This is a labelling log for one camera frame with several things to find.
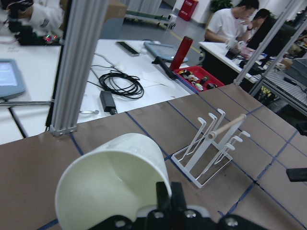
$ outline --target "tablet screen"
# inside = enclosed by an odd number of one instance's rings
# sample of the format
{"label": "tablet screen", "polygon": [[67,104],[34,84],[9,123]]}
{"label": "tablet screen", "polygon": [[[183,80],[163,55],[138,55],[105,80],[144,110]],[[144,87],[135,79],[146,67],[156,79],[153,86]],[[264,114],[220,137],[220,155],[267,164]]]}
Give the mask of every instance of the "tablet screen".
{"label": "tablet screen", "polygon": [[0,86],[16,86],[17,80],[10,62],[0,62]]}

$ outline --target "power adapter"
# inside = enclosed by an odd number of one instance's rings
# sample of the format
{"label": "power adapter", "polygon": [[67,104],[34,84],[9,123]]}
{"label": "power adapter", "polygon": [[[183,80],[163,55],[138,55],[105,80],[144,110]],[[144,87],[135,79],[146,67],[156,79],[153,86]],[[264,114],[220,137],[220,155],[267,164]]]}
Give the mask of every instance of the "power adapter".
{"label": "power adapter", "polygon": [[101,91],[100,100],[105,112],[109,112],[111,115],[117,113],[112,93],[110,91]]}

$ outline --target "smartphone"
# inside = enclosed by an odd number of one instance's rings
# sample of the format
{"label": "smartphone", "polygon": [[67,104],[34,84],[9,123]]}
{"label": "smartphone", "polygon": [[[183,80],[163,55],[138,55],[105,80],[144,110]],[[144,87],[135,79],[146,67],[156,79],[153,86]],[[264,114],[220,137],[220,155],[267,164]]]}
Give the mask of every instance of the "smartphone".
{"label": "smartphone", "polygon": [[125,50],[130,56],[134,57],[140,55],[139,52],[137,52],[135,49],[133,49],[125,42],[117,41],[116,44],[119,45],[119,47],[121,47],[123,50]]}

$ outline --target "white cup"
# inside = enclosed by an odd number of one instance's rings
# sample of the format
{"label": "white cup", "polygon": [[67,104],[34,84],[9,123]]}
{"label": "white cup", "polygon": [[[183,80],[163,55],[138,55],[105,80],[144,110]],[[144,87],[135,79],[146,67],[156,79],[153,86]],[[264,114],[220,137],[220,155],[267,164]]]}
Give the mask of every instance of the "white cup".
{"label": "white cup", "polygon": [[235,48],[236,45],[237,45],[237,43],[238,43],[237,40],[235,40],[235,39],[229,39],[229,40],[227,40],[227,42],[226,42],[226,48],[227,48],[227,49]]}
{"label": "white cup", "polygon": [[113,215],[135,221],[141,207],[156,205],[159,181],[171,197],[158,145],[142,134],[119,136],[65,170],[55,197],[59,224],[64,230],[85,230]]}

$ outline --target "computer monitor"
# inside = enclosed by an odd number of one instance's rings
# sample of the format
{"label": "computer monitor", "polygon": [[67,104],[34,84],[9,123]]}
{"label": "computer monitor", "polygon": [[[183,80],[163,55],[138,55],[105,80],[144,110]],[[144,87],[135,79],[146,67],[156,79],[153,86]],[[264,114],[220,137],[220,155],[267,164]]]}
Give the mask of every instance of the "computer monitor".
{"label": "computer monitor", "polygon": [[[277,20],[268,17],[259,30],[254,34],[250,42],[248,43],[247,47],[252,49],[257,49],[259,44],[263,41],[265,36],[270,32],[272,27],[274,26],[275,22]],[[261,66],[263,67],[265,63],[270,60],[271,56],[277,56],[281,50],[286,46],[290,38],[294,35],[295,28],[283,24],[280,28],[280,30],[277,32],[277,34],[273,37],[273,39],[270,41],[270,43],[267,45],[265,50],[263,51],[267,56],[266,58],[262,59]]]}

